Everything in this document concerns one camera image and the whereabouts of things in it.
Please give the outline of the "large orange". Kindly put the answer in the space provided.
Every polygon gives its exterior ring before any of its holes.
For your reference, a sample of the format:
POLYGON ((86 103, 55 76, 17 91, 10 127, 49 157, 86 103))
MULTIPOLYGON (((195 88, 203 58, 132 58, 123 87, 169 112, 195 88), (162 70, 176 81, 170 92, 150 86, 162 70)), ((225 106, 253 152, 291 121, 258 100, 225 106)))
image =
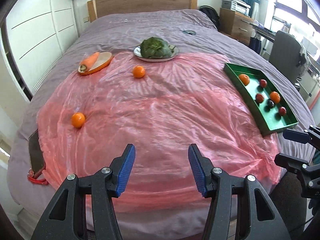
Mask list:
POLYGON ((244 84, 244 86, 247 86, 250 83, 250 78, 246 74, 240 74, 238 78, 244 84))

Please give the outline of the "green tray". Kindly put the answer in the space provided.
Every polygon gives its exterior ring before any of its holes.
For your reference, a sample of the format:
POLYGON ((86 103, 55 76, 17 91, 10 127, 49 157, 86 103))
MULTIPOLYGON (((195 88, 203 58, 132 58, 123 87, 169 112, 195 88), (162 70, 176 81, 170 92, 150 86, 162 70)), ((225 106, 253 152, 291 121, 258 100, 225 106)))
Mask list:
POLYGON ((267 107, 267 100, 270 99, 269 94, 273 91, 278 93, 280 91, 261 70, 233 63, 225 63, 223 70, 231 80, 236 90, 242 96, 243 101, 250 110, 262 136, 267 136, 272 133, 280 133, 287 128, 294 128, 298 124, 295 114, 282 95, 280 96, 280 103, 275 104, 272 109, 267 107), (247 86, 244 86, 244 84, 239 80, 238 76, 240 74, 246 74, 249 76, 250 83, 247 86), (267 81, 266 88, 261 88, 259 86, 260 79, 265 79, 267 81), (263 94, 265 98, 261 104, 257 104, 255 101, 257 93, 263 94), (287 114, 285 116, 280 116, 278 114, 278 109, 281 106, 285 107, 287 110, 287 114))

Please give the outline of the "red fruit in tray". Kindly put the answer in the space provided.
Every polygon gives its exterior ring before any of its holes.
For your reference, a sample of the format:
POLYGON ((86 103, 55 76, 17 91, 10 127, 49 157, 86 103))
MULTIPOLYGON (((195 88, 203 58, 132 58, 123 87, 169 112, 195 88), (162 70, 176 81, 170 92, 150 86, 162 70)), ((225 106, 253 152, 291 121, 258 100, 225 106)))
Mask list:
POLYGON ((278 109, 278 114, 279 114, 280 116, 285 116, 285 115, 287 114, 286 108, 283 107, 283 106, 279 107, 279 109, 278 109))

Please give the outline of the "wooden drawer cabinet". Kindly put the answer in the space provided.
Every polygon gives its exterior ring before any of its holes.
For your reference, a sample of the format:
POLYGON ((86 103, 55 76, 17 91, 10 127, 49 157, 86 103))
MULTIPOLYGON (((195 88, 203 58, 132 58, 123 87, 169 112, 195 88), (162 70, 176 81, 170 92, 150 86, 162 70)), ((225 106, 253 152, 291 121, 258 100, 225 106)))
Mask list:
POLYGON ((228 37, 249 46, 253 33, 253 19, 237 12, 225 8, 220 9, 219 32, 228 37))

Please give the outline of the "dark blue bag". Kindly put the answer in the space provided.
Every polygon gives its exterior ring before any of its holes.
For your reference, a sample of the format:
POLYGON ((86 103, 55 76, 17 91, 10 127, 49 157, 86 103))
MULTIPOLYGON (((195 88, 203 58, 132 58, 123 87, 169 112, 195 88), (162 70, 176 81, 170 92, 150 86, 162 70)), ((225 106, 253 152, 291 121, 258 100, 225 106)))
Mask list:
POLYGON ((255 51, 257 54, 261 52, 261 40, 255 37, 251 37, 249 42, 249 48, 255 51))

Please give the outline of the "small orange fruit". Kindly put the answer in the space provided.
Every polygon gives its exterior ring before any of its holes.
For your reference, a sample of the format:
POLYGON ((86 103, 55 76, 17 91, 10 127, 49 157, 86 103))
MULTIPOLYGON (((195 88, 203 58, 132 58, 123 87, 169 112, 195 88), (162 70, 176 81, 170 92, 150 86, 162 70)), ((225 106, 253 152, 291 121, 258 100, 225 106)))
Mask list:
POLYGON ((145 68, 143 66, 135 66, 132 70, 132 75, 136 79, 141 79, 145 76, 145 68))

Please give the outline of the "red apple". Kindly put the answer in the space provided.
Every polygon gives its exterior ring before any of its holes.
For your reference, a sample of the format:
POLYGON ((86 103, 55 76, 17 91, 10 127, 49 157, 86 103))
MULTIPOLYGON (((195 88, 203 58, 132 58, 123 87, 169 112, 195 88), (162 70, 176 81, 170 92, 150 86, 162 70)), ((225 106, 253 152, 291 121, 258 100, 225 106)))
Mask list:
POLYGON ((267 87, 267 81, 265 79, 260 79, 259 80, 259 86, 261 88, 266 88, 267 87))
POLYGON ((261 94, 261 93, 257 93, 255 96, 255 101, 257 104, 263 103, 264 99, 265 98, 264 98, 263 94, 261 94))

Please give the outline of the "black backpack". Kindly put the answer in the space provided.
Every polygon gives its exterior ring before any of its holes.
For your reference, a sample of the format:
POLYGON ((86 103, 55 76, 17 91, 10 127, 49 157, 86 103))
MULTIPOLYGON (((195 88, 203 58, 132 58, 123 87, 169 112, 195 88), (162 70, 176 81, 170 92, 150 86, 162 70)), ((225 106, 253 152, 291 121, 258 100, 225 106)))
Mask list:
POLYGON ((217 29, 220 29, 220 17, 216 10, 208 5, 202 5, 199 7, 199 11, 203 12, 213 22, 217 29))

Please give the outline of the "small orange tomato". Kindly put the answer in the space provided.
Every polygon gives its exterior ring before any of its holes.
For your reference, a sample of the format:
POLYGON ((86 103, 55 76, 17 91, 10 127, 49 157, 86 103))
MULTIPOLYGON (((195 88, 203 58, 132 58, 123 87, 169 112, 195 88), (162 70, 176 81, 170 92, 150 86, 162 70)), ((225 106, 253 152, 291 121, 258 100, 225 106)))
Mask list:
POLYGON ((76 112, 71 117, 71 124, 75 128, 81 128, 86 121, 86 117, 83 113, 76 112))

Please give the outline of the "grey chair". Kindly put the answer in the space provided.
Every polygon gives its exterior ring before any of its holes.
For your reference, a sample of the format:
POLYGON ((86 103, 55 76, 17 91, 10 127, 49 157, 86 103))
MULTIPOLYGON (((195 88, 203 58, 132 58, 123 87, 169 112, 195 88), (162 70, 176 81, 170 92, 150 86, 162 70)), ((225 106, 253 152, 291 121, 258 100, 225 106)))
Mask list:
POLYGON ((294 36, 282 30, 276 33, 268 61, 293 85, 298 83, 311 65, 306 48, 294 36))

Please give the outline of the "white printer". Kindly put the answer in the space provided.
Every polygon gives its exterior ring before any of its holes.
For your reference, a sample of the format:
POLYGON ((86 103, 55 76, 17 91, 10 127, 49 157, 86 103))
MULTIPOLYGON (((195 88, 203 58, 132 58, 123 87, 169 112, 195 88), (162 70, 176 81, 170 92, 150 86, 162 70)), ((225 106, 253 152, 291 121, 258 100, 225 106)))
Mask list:
POLYGON ((234 10, 249 16, 251 6, 242 0, 222 0, 221 8, 234 10))

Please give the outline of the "orange oval dish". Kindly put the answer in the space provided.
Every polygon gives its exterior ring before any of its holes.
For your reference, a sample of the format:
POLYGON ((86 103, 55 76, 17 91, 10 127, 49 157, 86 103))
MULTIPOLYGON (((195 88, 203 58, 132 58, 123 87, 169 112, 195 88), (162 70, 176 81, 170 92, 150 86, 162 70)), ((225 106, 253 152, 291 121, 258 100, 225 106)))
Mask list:
MULTIPOLYGON (((93 65, 93 67, 89 71, 84 72, 84 73, 80 73, 78 71, 78 73, 80 75, 86 76, 86 75, 94 74, 94 73, 99 72, 100 70, 104 69, 105 67, 107 67, 111 63, 111 61, 113 59, 113 54, 111 52, 105 51, 105 52, 99 52, 99 53, 100 53, 100 55, 99 55, 96 63, 93 65)), ((85 59, 88 56, 90 56, 90 55, 85 54, 83 59, 85 59)))

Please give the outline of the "white wardrobe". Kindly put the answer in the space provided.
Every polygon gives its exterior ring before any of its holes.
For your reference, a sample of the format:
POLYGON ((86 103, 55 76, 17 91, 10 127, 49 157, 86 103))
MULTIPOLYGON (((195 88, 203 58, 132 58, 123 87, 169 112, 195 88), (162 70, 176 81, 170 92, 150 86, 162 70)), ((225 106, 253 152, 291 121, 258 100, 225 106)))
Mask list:
POLYGON ((78 38, 72 0, 17 0, 6 29, 14 63, 30 94, 78 38))

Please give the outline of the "glass desk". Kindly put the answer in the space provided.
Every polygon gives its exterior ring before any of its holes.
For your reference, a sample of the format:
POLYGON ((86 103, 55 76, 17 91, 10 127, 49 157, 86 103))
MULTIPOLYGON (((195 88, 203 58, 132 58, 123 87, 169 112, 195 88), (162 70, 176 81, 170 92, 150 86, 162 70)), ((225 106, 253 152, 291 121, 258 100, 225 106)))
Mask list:
POLYGON ((275 41, 276 32, 265 28, 260 23, 258 23, 258 24, 252 23, 251 26, 254 29, 254 31, 256 32, 256 34, 264 37, 265 39, 269 40, 270 42, 275 41))

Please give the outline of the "pink plastic sheet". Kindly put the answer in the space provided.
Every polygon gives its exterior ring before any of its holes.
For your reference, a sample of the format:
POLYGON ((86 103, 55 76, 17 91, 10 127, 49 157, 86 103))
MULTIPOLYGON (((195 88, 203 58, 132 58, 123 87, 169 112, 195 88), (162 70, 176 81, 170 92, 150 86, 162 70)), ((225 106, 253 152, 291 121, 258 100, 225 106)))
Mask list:
POLYGON ((253 174, 266 191, 280 179, 274 164, 276 134, 263 137, 241 96, 226 76, 221 54, 183 53, 171 61, 142 63, 117 54, 101 71, 70 74, 39 110, 37 124, 49 184, 67 175, 92 175, 120 156, 127 144, 136 158, 116 210, 129 213, 206 206, 188 161, 196 144, 230 175, 253 174), (81 128, 71 124, 83 113, 81 128))

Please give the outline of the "black smartphone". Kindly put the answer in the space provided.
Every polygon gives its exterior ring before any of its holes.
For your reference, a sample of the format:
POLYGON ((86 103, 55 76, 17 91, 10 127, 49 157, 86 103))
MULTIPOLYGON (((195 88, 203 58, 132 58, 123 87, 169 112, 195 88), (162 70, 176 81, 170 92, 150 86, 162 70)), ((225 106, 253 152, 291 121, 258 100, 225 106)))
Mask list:
POLYGON ((29 137, 29 157, 30 157, 30 165, 31 170, 34 174, 40 174, 46 167, 43 152, 40 148, 39 143, 39 132, 36 130, 30 137, 29 137))

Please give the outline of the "white round plate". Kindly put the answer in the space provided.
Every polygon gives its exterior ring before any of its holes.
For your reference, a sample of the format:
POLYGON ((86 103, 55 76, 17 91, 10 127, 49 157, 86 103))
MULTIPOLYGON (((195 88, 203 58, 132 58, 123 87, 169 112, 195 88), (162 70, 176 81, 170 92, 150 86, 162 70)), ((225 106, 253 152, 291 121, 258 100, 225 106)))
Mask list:
POLYGON ((133 54, 136 57, 138 57, 140 60, 145 61, 145 62, 166 62, 166 61, 170 61, 170 60, 174 59, 180 52, 179 49, 172 44, 169 44, 169 48, 172 50, 171 57, 148 57, 148 58, 142 57, 140 46, 137 46, 133 50, 133 54))

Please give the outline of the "dark plum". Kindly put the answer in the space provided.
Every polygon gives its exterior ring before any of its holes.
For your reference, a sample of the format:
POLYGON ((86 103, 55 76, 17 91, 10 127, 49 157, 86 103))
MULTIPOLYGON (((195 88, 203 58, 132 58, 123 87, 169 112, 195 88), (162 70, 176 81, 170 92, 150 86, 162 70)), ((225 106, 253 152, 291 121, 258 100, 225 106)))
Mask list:
POLYGON ((268 100, 267 100, 267 107, 268 107, 269 109, 272 109, 272 108, 274 107, 274 102, 273 102, 272 100, 268 99, 268 100))

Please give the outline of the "carrot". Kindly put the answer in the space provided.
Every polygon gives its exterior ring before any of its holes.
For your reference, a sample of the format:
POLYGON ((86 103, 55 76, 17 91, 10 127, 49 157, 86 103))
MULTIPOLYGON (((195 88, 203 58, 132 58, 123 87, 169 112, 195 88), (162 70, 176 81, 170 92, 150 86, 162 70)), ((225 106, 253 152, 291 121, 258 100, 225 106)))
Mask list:
POLYGON ((93 65, 96 63, 99 55, 100 55, 100 53, 97 51, 97 52, 93 53, 92 55, 83 59, 79 64, 78 71, 80 73, 84 73, 84 72, 89 71, 93 67, 93 65))

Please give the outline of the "wooden headboard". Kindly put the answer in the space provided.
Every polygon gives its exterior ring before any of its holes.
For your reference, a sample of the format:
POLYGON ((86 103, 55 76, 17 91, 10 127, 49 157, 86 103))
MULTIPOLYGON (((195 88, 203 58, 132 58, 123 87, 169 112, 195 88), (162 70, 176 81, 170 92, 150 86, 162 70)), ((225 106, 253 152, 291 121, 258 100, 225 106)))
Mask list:
POLYGON ((87 2, 90 22, 112 14, 196 8, 197 0, 90 0, 87 2))

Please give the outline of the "green leafy vegetable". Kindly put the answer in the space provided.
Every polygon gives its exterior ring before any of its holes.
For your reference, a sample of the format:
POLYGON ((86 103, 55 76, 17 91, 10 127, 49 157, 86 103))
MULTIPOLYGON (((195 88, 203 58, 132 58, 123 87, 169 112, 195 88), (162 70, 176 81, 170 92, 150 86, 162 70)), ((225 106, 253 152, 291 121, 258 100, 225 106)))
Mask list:
POLYGON ((171 57, 172 50, 167 41, 159 37, 150 37, 140 44, 142 57, 171 57))

